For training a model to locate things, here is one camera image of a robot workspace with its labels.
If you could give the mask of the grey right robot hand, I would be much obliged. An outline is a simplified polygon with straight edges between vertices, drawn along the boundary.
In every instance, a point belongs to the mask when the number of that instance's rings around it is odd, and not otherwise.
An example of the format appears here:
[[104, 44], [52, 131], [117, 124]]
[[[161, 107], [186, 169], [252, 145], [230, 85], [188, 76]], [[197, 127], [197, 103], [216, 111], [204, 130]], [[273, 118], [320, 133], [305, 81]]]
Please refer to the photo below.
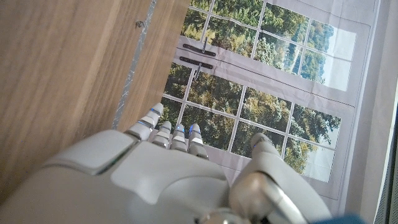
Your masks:
[[1, 205], [2, 223], [314, 223], [331, 213], [262, 133], [233, 183], [201, 131], [155, 126], [162, 104], [125, 132], [106, 130], [54, 155]]

